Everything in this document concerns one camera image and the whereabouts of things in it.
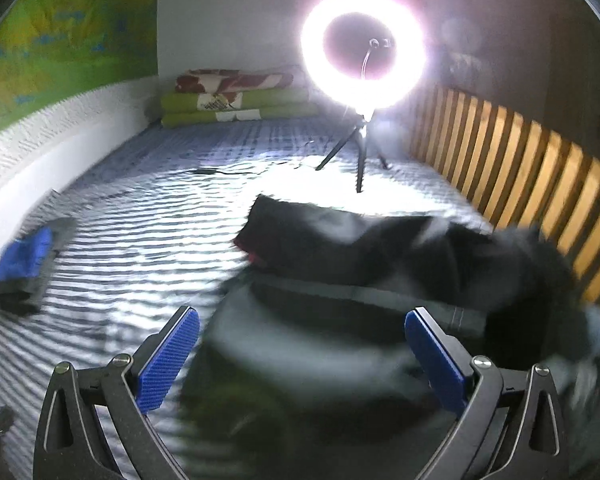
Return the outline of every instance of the wooden slatted railing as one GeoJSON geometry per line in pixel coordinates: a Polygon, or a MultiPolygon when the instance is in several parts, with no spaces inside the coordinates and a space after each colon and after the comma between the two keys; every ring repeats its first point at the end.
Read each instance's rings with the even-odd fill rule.
{"type": "Polygon", "coordinates": [[[457,90],[417,88],[407,152],[494,226],[540,224],[600,304],[600,161],[535,121],[457,90]]]}

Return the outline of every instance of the black tripod stand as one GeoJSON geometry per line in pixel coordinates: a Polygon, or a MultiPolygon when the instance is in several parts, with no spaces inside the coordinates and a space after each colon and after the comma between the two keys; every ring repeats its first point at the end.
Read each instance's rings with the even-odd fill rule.
{"type": "Polygon", "coordinates": [[[320,171],[322,168],[324,168],[327,162],[329,162],[351,139],[354,139],[358,145],[358,177],[356,179],[356,193],[362,192],[362,177],[365,174],[366,149],[370,143],[375,145],[374,147],[378,152],[378,157],[380,158],[380,164],[382,164],[382,168],[384,170],[388,170],[389,165],[386,163],[386,158],[384,158],[384,155],[380,152],[378,145],[368,136],[368,132],[366,130],[367,124],[368,123],[365,121],[364,117],[360,116],[360,120],[358,124],[356,124],[355,128],[353,128],[353,131],[347,137],[342,137],[338,141],[338,143],[329,152],[329,155],[327,155],[318,165],[318,167],[315,168],[315,171],[320,171]]]}

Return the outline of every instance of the glowing white ring light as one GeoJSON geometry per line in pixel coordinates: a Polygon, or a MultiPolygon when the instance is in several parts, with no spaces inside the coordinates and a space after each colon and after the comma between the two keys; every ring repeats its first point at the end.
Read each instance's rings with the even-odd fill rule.
{"type": "Polygon", "coordinates": [[[335,101],[356,110],[373,111],[397,103],[416,85],[425,64],[418,22],[405,7],[391,0],[321,1],[304,23],[301,45],[306,70],[318,87],[335,101]],[[380,21],[394,37],[394,66],[382,79],[351,78],[327,59],[324,33],[335,18],[354,12],[380,21]]]}

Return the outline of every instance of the colorful wall mural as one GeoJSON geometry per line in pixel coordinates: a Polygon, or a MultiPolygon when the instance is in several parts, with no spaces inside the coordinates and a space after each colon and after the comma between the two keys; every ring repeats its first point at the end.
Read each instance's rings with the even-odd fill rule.
{"type": "Polygon", "coordinates": [[[99,86],[157,74],[157,0],[18,0],[0,24],[0,130],[99,86]]]}

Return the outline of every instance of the silver bolt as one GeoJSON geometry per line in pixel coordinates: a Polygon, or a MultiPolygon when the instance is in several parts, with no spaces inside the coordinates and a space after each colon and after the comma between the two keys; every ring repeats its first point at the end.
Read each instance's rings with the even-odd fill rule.
{"type": "Polygon", "coordinates": [[[485,357],[483,355],[478,355],[478,357],[474,357],[474,364],[478,367],[478,368],[491,368],[491,365],[493,364],[491,362],[491,360],[488,357],[485,357]]]}
{"type": "Polygon", "coordinates": [[[71,365],[67,361],[62,361],[56,365],[56,374],[65,374],[71,369],[71,365]]]}
{"type": "Polygon", "coordinates": [[[542,377],[547,377],[547,375],[549,375],[549,368],[544,365],[536,365],[534,370],[536,371],[536,374],[542,377]]]}
{"type": "Polygon", "coordinates": [[[131,356],[129,354],[118,354],[112,360],[111,363],[114,366],[127,366],[131,362],[131,356]]]}

